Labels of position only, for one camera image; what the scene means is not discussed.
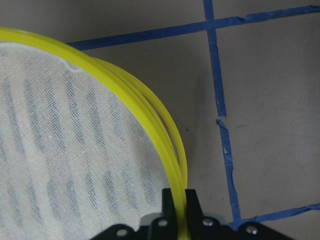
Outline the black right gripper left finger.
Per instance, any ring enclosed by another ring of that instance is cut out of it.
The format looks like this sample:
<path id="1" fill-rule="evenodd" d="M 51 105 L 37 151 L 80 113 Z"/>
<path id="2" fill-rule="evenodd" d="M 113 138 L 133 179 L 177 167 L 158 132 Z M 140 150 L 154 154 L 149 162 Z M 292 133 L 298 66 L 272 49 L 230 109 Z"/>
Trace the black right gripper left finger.
<path id="1" fill-rule="evenodd" d="M 162 217 L 161 230 L 165 240 L 178 239 L 178 223 L 176 209 L 173 201 L 173 196 L 170 188 L 164 188 L 162 194 Z"/>

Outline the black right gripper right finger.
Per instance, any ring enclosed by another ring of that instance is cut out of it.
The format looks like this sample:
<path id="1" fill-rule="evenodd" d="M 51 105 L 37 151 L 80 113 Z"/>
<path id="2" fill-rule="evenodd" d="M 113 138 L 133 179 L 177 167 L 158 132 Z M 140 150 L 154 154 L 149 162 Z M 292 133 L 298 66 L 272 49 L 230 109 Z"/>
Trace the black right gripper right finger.
<path id="1" fill-rule="evenodd" d="M 186 221 L 191 240 L 205 240 L 205 216 L 194 189 L 186 189 Z"/>

